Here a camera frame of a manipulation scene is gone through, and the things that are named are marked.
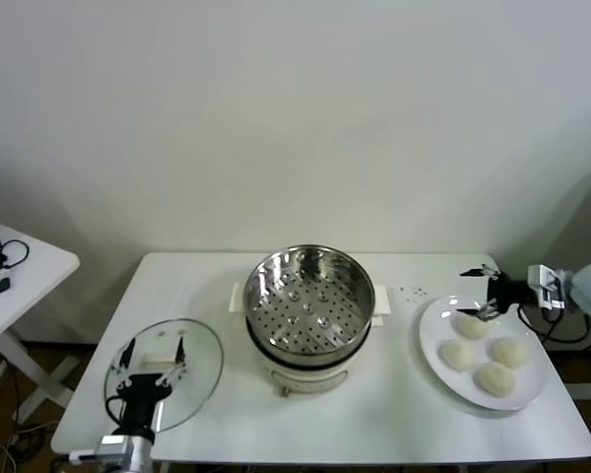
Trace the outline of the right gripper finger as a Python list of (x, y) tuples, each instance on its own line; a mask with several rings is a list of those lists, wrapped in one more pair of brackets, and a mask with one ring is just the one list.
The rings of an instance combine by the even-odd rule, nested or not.
[(471, 268), (460, 274), (462, 278), (487, 278), (489, 281), (499, 281), (501, 272), (489, 265), (483, 264), (481, 267)]
[(501, 316), (496, 300), (490, 300), (476, 308), (462, 308), (461, 312), (480, 320), (494, 320)]

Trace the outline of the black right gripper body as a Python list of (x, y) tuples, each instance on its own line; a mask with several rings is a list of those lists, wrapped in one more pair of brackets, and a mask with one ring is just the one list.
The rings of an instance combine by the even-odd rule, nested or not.
[(533, 290), (525, 280), (513, 280), (498, 274), (488, 282), (488, 303), (499, 314), (505, 314), (516, 305), (532, 305)]

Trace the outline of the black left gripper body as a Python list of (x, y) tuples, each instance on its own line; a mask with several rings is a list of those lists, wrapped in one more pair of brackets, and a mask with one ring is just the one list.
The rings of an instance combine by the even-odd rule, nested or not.
[(157, 405), (170, 396), (170, 384), (158, 382), (160, 377), (156, 373), (133, 374), (129, 377), (130, 384), (117, 390), (123, 402), (116, 429), (119, 434), (151, 430)]

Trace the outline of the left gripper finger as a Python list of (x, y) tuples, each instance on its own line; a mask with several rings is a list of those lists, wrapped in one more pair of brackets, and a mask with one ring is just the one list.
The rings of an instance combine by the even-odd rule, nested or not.
[(122, 350), (118, 363), (112, 366), (112, 370), (116, 373), (118, 382), (117, 389), (128, 387), (131, 384), (129, 367), (135, 348), (136, 339), (132, 338), (127, 346)]
[(175, 351), (173, 365), (171, 368), (165, 370), (160, 376), (158, 379), (158, 385), (164, 387), (175, 387), (175, 385), (181, 380), (182, 376), (186, 373), (186, 367), (184, 337), (181, 336)]

